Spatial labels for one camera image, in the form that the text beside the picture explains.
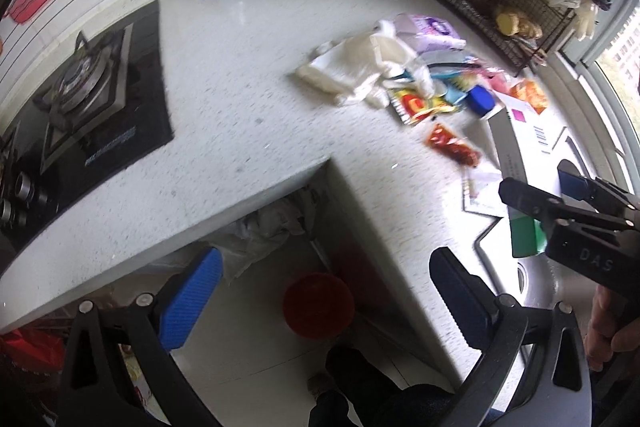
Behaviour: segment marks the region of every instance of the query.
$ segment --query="dark pants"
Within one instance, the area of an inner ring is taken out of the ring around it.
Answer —
[[[361,352],[349,347],[332,348],[325,368],[342,394],[322,393],[309,415],[309,427],[354,427],[347,418],[347,399],[353,403],[364,427],[426,427],[445,410],[452,396],[435,385],[426,384],[401,391],[367,362]],[[492,410],[487,422],[500,414]]]

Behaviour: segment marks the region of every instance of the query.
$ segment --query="screw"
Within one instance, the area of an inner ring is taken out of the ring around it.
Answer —
[[[91,301],[82,301],[78,306],[78,311],[80,313],[88,313],[94,309],[94,303]]]
[[[567,304],[567,303],[564,303],[564,302],[562,302],[562,301],[560,301],[560,302],[558,303],[558,308],[560,308],[560,311],[561,311],[562,313],[566,313],[566,314],[569,314],[569,313],[571,313],[572,311],[574,311],[574,309],[571,307],[571,304]]]
[[[516,299],[514,299],[508,293],[503,293],[498,297],[498,302],[503,306],[507,306],[507,308],[513,308],[516,305]]]
[[[136,304],[138,306],[149,306],[149,304],[151,304],[154,301],[154,296],[151,295],[151,293],[143,293],[142,295],[138,295],[138,298],[136,299]]]

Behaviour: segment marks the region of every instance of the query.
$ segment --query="human hand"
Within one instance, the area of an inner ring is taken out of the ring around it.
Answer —
[[[602,371],[602,365],[609,362],[614,353],[633,351],[640,347],[640,318],[618,331],[617,318],[611,307],[614,293],[598,285],[593,296],[593,309],[587,335],[584,338],[584,350],[589,367]],[[628,374],[640,373],[640,353],[636,356]]]

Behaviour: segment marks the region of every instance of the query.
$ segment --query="pink square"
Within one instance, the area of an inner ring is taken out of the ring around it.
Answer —
[[[513,118],[515,118],[519,122],[527,123],[527,120],[525,120],[524,113],[522,111],[519,111],[517,109],[511,109],[511,112],[513,113]]]

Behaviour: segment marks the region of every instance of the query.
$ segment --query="purple package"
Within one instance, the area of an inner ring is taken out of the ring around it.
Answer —
[[[444,19],[401,13],[394,19],[396,36],[416,52],[462,50],[466,46],[453,26]]]

